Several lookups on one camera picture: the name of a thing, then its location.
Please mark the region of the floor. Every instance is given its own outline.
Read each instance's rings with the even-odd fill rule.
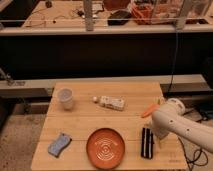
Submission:
[[[192,120],[199,120],[196,111],[186,115]],[[44,123],[44,114],[10,115],[0,134],[0,171],[30,171],[32,157]],[[213,126],[213,121],[202,122]],[[190,158],[198,147],[182,139],[186,154]],[[194,167],[194,171],[212,171],[213,155],[207,153],[209,164],[204,167]],[[201,155],[198,163],[205,162]]]

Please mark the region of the wooden table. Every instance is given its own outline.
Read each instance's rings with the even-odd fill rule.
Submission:
[[[64,111],[57,100],[62,88],[73,91],[75,106]],[[115,111],[93,103],[93,96],[113,96],[125,100],[124,111]],[[141,158],[141,130],[150,122],[141,113],[153,103],[163,101],[158,83],[144,82],[67,82],[57,83],[47,112],[40,140],[35,151],[32,170],[96,170],[86,154],[88,137],[97,129],[108,127],[123,137],[126,152],[116,170],[185,170],[182,147],[174,134],[155,141],[154,158]],[[48,154],[49,144],[63,132],[73,141],[59,158]]]
[[[45,1],[40,1],[22,27],[85,27],[84,19],[77,15],[83,10],[83,1],[52,1],[52,7],[46,8]],[[94,26],[106,27],[107,18],[114,11],[99,12],[98,19],[94,19]],[[134,21],[129,21],[125,26],[138,26]]]

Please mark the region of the metal frame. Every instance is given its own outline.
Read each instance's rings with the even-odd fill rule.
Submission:
[[[141,34],[173,32],[212,32],[213,25],[185,25],[187,15],[194,0],[185,0],[180,17],[173,25],[143,25],[135,27],[94,27],[92,0],[83,0],[85,11],[85,28],[5,28],[0,22],[0,36],[14,35],[87,35],[87,34]]]
[[[171,83],[171,75],[166,76],[132,76],[132,77],[102,77],[102,78],[67,78],[25,80],[24,86],[8,86],[6,81],[0,81],[0,97],[3,98],[31,98],[50,97],[57,82],[93,82],[93,81],[145,81],[159,82],[162,91],[168,91]],[[202,92],[213,90],[208,86],[202,75],[175,75],[170,92]]]

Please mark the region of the orange container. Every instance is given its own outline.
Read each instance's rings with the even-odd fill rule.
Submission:
[[[140,9],[137,5],[133,5],[131,13],[137,24],[150,24],[152,11],[152,8],[149,6]]]
[[[104,7],[108,11],[127,8],[130,0],[103,0]]]

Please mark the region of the orange carrot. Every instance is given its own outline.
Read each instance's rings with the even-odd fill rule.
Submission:
[[[151,106],[149,106],[141,115],[141,118],[146,118],[149,115],[152,114],[152,112],[154,112],[157,108],[159,107],[158,104],[152,104]]]

